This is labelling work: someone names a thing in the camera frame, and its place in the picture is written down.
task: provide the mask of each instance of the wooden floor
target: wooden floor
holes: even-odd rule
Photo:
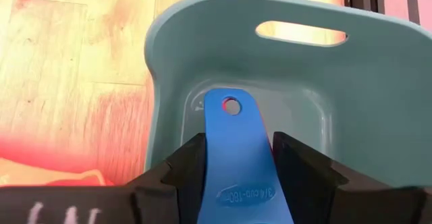
[[[0,132],[15,139],[2,141],[0,158],[14,148],[10,160],[99,169],[116,184],[140,174],[153,110],[144,38],[176,1],[0,0]],[[318,43],[338,36],[269,31]]]

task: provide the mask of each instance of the blue plastic tab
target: blue plastic tab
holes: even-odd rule
[[[240,104],[231,115],[227,99]],[[239,89],[213,89],[204,99],[207,173],[198,224],[291,224],[257,104]]]

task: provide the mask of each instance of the hole in blue tab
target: hole in blue tab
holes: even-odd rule
[[[237,99],[229,97],[222,102],[222,108],[230,115],[237,115],[242,107]]]

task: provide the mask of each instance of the plastic surface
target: plastic surface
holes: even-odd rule
[[[238,114],[223,109],[226,99],[239,102]],[[254,99],[213,89],[204,104],[207,170],[198,224],[293,223]]]
[[[277,20],[347,33],[336,46],[264,38]],[[146,169],[205,131],[203,96],[242,88],[267,128],[392,186],[431,185],[432,36],[378,13],[305,0],[183,0],[148,31],[155,85]]]

